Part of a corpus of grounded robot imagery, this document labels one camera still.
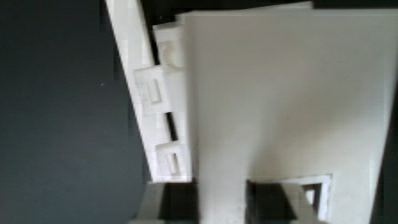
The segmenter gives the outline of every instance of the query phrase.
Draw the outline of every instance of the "rectangular slot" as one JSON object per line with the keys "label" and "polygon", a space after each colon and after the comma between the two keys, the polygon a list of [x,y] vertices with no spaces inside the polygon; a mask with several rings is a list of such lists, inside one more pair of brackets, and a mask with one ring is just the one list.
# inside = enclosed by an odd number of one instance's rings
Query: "rectangular slot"
{"label": "rectangular slot", "polygon": [[167,126],[169,126],[169,132],[170,132],[170,141],[178,141],[178,131],[176,131],[176,125],[174,125],[172,112],[165,113],[165,119],[167,119]]}
{"label": "rectangular slot", "polygon": [[158,80],[153,79],[147,82],[147,89],[149,89],[149,97],[151,97],[151,102],[156,103],[162,101],[162,97],[160,97],[160,89],[158,89]]}
{"label": "rectangular slot", "polygon": [[306,184],[306,185],[302,185],[302,188],[304,188],[306,198],[307,198],[309,204],[313,205],[314,211],[318,213],[318,211],[320,211],[322,183]]}
{"label": "rectangular slot", "polygon": [[169,164],[170,174],[176,175],[179,173],[178,154],[176,153],[170,153],[167,155],[167,164]]}

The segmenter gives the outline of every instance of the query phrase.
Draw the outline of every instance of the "white plastic panel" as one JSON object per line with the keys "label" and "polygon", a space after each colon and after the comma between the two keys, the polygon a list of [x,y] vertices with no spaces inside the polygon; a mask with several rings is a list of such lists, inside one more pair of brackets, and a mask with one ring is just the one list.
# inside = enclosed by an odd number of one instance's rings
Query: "white plastic panel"
{"label": "white plastic panel", "polygon": [[194,12],[181,24],[195,79],[201,223],[243,223],[247,179],[318,174],[332,174],[327,222],[368,223],[398,11]]}

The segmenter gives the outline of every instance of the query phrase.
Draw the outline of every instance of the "black background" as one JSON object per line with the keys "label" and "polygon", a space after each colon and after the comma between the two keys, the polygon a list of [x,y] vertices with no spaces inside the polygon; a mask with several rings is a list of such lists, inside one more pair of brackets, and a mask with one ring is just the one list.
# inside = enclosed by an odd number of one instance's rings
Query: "black background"
{"label": "black background", "polygon": [[0,224],[126,224],[138,209],[147,167],[103,6],[0,2]]}

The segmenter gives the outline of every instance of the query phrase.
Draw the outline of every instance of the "rectangular cutout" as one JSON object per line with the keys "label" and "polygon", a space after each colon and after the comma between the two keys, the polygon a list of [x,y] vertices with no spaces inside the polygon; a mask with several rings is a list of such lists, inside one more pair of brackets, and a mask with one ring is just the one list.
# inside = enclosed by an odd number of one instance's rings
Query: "rectangular cutout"
{"label": "rectangular cutout", "polygon": [[167,164],[169,164],[170,174],[176,175],[179,173],[178,154],[176,153],[170,153],[167,155]]}
{"label": "rectangular cutout", "polygon": [[158,80],[153,79],[147,82],[147,89],[149,89],[149,98],[151,98],[151,102],[156,103],[162,101],[162,97],[160,97],[160,89],[158,89]]}
{"label": "rectangular cutout", "polygon": [[169,132],[170,132],[170,141],[178,141],[178,131],[174,125],[174,118],[172,112],[165,113],[167,125],[169,125]]}

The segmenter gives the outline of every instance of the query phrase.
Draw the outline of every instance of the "dark background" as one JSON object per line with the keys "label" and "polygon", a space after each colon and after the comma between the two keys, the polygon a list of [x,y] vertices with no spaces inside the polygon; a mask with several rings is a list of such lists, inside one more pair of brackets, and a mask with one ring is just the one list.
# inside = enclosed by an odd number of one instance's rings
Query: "dark background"
{"label": "dark background", "polygon": [[[288,2],[144,0],[147,25],[192,9]],[[398,5],[398,0],[314,2],[318,8]],[[394,103],[371,224],[398,223],[396,135]],[[2,1],[0,224],[124,224],[147,178],[103,0]]]}

